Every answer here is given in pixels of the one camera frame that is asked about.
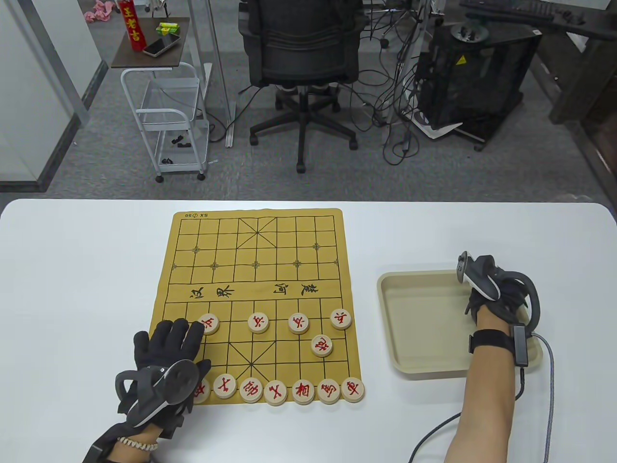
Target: white table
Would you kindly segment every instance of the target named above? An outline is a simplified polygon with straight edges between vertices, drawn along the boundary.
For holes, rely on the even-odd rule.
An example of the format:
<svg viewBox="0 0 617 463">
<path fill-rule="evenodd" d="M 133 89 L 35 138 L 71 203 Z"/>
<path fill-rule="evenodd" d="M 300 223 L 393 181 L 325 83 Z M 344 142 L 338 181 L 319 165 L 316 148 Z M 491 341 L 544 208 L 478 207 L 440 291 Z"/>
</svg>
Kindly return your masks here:
<svg viewBox="0 0 617 463">
<path fill-rule="evenodd" d="M 392 270 L 453 268 L 464 250 L 491 253 L 537 286 L 537 331 L 557 362 L 551 461 L 613 460 L 617 228 L 602 206 L 23 199 L 0 219 L 2 461 L 80 462 L 116 422 L 114 378 L 133 366 L 133 334 L 149 326 L 175 212 L 266 207 L 343 210 L 367 396 L 198 407 L 162 445 L 164 462 L 407 462 L 427 431 L 460 410 L 465 381 L 397 374 L 376 281 Z M 548 381 L 545 356 L 516 405 L 510 463 L 542 461 Z M 417 461 L 443 461 L 454 430 Z"/>
</svg>

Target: gray cable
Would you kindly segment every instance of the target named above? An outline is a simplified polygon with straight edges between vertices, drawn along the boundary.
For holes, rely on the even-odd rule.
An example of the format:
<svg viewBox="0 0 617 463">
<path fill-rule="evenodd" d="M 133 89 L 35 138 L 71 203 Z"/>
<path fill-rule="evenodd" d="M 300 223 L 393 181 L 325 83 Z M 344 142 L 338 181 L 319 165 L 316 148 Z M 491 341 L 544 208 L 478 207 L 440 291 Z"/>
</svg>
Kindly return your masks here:
<svg viewBox="0 0 617 463">
<path fill-rule="evenodd" d="M 553 410 L 555 408 L 555 358 L 553 357 L 553 349 L 550 348 L 549 342 L 537 333 L 531 333 L 541 340 L 549 352 L 550 358 L 550 401 L 549 401 L 549 422 L 546 426 L 546 441 L 544 443 L 544 463 L 549 463 L 550 451 L 550 435 L 553 430 Z"/>
</svg>

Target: black wristband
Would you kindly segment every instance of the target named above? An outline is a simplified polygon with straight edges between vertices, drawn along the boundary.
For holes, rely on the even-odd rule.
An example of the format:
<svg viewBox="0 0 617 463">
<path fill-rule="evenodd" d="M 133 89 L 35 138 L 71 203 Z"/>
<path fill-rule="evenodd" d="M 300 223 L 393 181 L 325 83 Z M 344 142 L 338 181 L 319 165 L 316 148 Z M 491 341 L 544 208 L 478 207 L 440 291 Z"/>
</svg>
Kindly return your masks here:
<svg viewBox="0 0 617 463">
<path fill-rule="evenodd" d="M 514 356 L 514 339 L 500 330 L 478 330 L 469 336 L 469 353 L 478 346 L 495 346 L 506 349 Z"/>
</svg>

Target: yellow chess mat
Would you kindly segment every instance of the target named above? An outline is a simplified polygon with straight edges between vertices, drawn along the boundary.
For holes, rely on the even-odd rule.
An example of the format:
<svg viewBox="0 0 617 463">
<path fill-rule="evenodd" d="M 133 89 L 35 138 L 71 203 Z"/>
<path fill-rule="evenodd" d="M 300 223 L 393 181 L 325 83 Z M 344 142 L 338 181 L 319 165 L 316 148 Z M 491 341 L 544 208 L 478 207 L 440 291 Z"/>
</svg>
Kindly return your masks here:
<svg viewBox="0 0 617 463">
<path fill-rule="evenodd" d="M 336 309 L 354 322 L 337 330 L 330 322 Z M 253 334 L 247 320 L 254 312 L 270 325 Z M 289 317 L 301 312 L 309 329 L 293 334 Z M 232 374 L 238 388 L 244 379 L 262 385 L 282 381 L 292 401 L 298 379 L 315 388 L 324 378 L 338 384 L 360 378 L 351 279 L 343 216 L 339 209 L 179 212 L 173 216 L 159 281 L 150 333 L 161 320 L 198 320 L 215 314 L 220 326 L 204 336 L 196 361 L 212 361 L 210 385 L 222 373 Z M 310 341 L 324 334 L 332 353 L 313 354 Z M 203 404 L 244 403 L 239 392 L 220 399 L 214 392 Z"/>
</svg>

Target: smartphone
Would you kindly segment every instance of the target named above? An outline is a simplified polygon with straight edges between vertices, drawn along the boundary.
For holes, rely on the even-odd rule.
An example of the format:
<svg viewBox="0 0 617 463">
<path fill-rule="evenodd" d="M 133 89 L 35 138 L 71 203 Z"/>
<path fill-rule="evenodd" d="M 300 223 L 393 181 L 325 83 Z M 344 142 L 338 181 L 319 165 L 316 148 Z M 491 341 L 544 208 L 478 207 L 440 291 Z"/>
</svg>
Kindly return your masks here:
<svg viewBox="0 0 617 463">
<path fill-rule="evenodd" d="M 180 36 L 175 34 L 163 35 L 156 42 L 151 43 L 144 48 L 144 53 L 156 58 L 169 50 L 172 46 L 176 45 L 180 41 Z"/>
</svg>

